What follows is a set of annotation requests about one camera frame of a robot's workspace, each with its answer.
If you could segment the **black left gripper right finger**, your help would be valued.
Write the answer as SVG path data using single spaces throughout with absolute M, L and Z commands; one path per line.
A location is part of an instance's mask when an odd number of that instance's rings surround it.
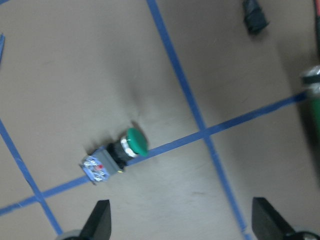
M 264 197 L 252 199 L 252 231 L 258 240 L 286 240 L 296 233 Z

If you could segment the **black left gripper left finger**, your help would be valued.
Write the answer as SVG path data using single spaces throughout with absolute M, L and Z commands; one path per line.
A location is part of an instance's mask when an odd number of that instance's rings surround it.
M 111 204 L 99 200 L 82 228 L 81 240 L 109 240 L 112 233 Z

